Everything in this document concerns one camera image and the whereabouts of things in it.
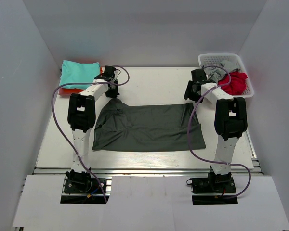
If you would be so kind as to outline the dark grey t-shirt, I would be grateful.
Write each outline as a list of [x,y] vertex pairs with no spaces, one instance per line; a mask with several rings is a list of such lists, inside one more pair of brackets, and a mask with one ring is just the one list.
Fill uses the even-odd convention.
[[92,150],[175,152],[205,149],[192,103],[128,106],[111,99],[96,121]]

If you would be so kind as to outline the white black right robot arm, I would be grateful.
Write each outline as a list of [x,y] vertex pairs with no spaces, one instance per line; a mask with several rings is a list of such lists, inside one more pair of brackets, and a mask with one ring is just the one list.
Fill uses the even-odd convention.
[[[234,165],[232,159],[235,146],[248,127],[245,99],[233,97],[223,91],[223,87],[231,84],[232,77],[226,69],[222,67],[220,69],[227,74],[221,84],[208,80],[203,68],[193,70],[192,80],[188,82],[184,94],[184,99],[190,99],[196,103],[187,125],[188,147],[197,159],[211,164],[210,172],[213,177],[208,179],[208,187],[214,192],[219,192],[225,187],[223,177],[230,177],[231,166]],[[214,128],[218,141],[214,160],[207,160],[196,155],[191,147],[192,119],[197,107],[205,98],[215,105]]]

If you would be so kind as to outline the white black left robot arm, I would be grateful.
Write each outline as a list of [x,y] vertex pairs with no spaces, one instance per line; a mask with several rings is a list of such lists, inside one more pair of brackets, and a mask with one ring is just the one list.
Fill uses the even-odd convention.
[[116,98],[118,92],[118,70],[106,66],[104,72],[94,78],[93,84],[80,93],[73,93],[69,98],[67,121],[73,135],[73,165],[71,174],[87,173],[89,163],[89,139],[91,129],[96,122],[96,101],[105,95]]

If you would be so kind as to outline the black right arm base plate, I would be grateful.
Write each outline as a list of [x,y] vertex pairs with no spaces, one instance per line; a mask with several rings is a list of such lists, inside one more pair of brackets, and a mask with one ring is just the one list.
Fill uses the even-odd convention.
[[204,178],[189,178],[193,205],[235,205],[238,203],[236,186],[231,173],[215,174],[210,169]]

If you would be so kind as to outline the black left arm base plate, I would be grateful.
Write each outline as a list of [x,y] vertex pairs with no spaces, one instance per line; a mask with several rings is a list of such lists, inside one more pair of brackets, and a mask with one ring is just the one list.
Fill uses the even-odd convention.
[[95,178],[89,179],[85,184],[80,184],[65,177],[60,203],[105,205],[106,201],[102,189]]

